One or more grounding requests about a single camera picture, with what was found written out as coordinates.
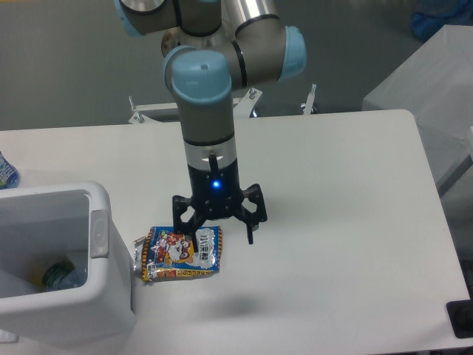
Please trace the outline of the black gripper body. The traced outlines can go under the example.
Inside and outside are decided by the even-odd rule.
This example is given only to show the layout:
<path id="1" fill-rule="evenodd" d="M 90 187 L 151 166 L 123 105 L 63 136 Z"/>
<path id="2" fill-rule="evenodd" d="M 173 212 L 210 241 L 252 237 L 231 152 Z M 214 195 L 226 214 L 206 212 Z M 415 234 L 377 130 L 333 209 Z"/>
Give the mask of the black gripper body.
<path id="1" fill-rule="evenodd" d="M 188 173 L 191 182 L 191 208 L 194 210 L 188 220 L 191 224 L 204 224 L 207 220 L 230 217 L 246 221 L 237 160 L 215 174 L 210 170 L 191 166 L 188 166 Z"/>

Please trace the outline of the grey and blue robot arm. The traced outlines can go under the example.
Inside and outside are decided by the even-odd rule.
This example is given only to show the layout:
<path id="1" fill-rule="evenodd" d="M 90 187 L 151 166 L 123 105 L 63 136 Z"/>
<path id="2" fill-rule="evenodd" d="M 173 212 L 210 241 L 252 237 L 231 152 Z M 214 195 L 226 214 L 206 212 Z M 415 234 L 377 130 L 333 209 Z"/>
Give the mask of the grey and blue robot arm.
<path id="1" fill-rule="evenodd" d="M 258 184 L 239 184 L 231 93 L 300 74 L 304 37 L 282 24 L 274 1 L 116 1 L 133 36 L 178 28 L 185 34 L 165 54 L 163 77 L 176 104 L 191 196 L 172 199 L 173 226 L 194 237 L 208 220 L 230 217 L 253 234 L 267 220 Z"/>

